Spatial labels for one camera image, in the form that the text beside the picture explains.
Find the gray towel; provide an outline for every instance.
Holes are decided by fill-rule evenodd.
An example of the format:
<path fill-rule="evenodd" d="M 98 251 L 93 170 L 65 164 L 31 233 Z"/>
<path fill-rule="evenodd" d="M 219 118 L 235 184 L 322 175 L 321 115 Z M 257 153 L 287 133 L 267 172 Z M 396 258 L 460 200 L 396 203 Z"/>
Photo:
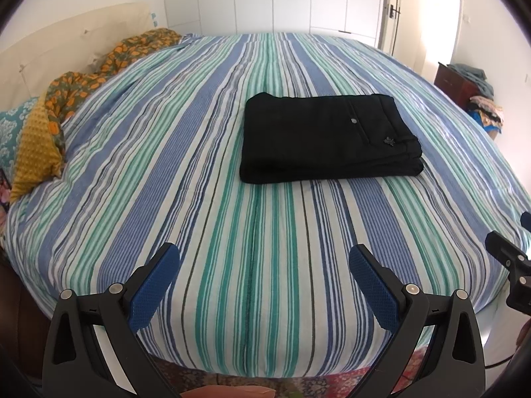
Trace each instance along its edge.
<path fill-rule="evenodd" d="M 483 97 L 487 99 L 494 99 L 494 89 L 491 84 L 486 82 L 487 76 L 485 71 L 478 69 L 476 67 L 468 66 L 466 64 L 448 64 L 448 67 L 457 73 L 459 73 L 464 78 L 472 81 L 480 89 L 480 93 Z"/>

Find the patterned rug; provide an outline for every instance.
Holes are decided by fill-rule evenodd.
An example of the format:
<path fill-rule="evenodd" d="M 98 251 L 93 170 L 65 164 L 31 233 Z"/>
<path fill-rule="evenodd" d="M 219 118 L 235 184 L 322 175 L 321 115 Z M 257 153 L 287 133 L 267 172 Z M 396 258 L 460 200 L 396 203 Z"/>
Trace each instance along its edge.
<path fill-rule="evenodd" d="M 426 349 L 416 351 L 410 359 L 394 392 L 411 384 Z M 246 378 L 208 373 L 179 367 L 176 364 L 156 359 L 159 370 L 180 392 L 208 385 L 265 386 L 277 391 L 277 398 L 344 398 L 368 372 L 368 368 L 323 377 L 298 378 Z"/>

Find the white wardrobe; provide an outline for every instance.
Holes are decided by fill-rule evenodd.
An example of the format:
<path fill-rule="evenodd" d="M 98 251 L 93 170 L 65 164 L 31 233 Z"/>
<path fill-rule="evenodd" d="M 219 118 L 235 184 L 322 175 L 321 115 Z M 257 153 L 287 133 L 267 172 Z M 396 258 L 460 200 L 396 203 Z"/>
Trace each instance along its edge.
<path fill-rule="evenodd" d="M 378 44 L 382 0 L 165 0 L 181 34 L 303 32 Z"/>

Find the dark red wooden cabinet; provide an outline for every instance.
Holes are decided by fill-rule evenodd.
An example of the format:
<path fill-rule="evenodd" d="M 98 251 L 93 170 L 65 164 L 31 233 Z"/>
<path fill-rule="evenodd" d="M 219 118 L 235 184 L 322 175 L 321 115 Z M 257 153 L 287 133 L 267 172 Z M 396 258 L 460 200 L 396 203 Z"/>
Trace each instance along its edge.
<path fill-rule="evenodd" d="M 464 110 L 466 110 L 470 98 L 480 94 L 475 83 L 463 78 L 459 73 L 441 63 L 439 63 L 434 84 Z"/>

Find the black cable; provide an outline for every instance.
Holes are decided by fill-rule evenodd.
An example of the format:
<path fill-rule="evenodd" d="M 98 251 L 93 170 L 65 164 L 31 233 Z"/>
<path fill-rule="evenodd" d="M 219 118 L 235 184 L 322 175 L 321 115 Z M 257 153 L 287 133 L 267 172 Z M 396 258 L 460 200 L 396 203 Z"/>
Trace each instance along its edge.
<path fill-rule="evenodd" d="M 490 368 L 496 368 L 496 367 L 499 367 L 500 365 L 503 365 L 505 364 L 506 362 L 509 362 L 512 357 L 514 356 L 514 354 L 512 354 L 511 356 L 505 358 L 504 360 L 500 361 L 500 362 L 496 362 L 495 364 L 492 364 L 492 365 L 486 365 L 485 366 L 485 369 L 490 369 Z"/>

